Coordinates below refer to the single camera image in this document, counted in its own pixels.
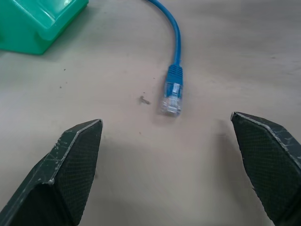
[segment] blue ethernet cable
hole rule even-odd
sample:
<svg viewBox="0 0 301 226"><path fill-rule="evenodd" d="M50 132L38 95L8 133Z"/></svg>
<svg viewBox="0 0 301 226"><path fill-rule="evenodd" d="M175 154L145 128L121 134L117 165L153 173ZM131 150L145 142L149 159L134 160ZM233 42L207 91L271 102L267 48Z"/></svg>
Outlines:
<svg viewBox="0 0 301 226"><path fill-rule="evenodd" d="M183 69L181 63L181 33L173 15L158 0L148 0L158 7L168 18L174 29L175 50L174 62L168 68L165 80L162 111L172 116L178 116L182 108Z"/></svg>

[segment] table surface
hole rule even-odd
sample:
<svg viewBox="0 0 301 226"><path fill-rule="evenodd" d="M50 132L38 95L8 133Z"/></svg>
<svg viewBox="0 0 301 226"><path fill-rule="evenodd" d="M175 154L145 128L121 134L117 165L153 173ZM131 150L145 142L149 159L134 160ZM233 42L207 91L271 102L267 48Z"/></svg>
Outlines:
<svg viewBox="0 0 301 226"><path fill-rule="evenodd" d="M101 118L81 225L272 225L230 115L267 118L301 141L300 3L162 3L182 31L176 119L158 114L172 30L146 1L92 0L43 56L0 51L0 209L63 131Z"/></svg>

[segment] debris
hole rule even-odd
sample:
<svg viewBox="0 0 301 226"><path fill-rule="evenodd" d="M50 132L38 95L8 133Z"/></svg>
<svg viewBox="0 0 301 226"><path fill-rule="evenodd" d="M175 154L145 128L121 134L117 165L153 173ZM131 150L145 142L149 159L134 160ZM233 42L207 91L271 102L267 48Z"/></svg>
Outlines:
<svg viewBox="0 0 301 226"><path fill-rule="evenodd" d="M150 105L150 104L151 104L148 100L144 99L144 96L141 96L141 97L139 98L139 101L140 101L140 103L144 103L144 104L147 104L147 105Z"/></svg>

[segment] blue cable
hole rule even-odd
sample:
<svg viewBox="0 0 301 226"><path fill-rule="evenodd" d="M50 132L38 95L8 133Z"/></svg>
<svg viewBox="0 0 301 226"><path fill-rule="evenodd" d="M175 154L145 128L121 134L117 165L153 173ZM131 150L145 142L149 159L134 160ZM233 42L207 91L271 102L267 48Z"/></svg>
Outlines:
<svg viewBox="0 0 301 226"><path fill-rule="evenodd" d="M173 15L163 6L158 0L148 0L155 6L157 6L168 18L171 25L174 29L174 39L175 39L175 48L174 48L174 64L180 65L181 62L181 32Z"/></svg>
<svg viewBox="0 0 301 226"><path fill-rule="evenodd" d="M178 116L182 109L183 69L181 63L181 32L173 15L158 0L148 0L158 7L174 28L175 50L174 63L169 66L165 80L162 112Z"/></svg>

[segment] textured rubber pad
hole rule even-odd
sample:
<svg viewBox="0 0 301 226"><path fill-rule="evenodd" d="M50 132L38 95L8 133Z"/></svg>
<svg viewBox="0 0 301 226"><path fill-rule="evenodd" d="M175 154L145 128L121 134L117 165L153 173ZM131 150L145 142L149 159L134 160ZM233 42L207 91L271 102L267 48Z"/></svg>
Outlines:
<svg viewBox="0 0 301 226"><path fill-rule="evenodd" d="M77 125L36 164L0 213L0 226L78 225L94 179L102 121Z"/></svg>
<svg viewBox="0 0 301 226"><path fill-rule="evenodd" d="M275 225L301 225L301 146L282 126L235 112L245 170Z"/></svg>

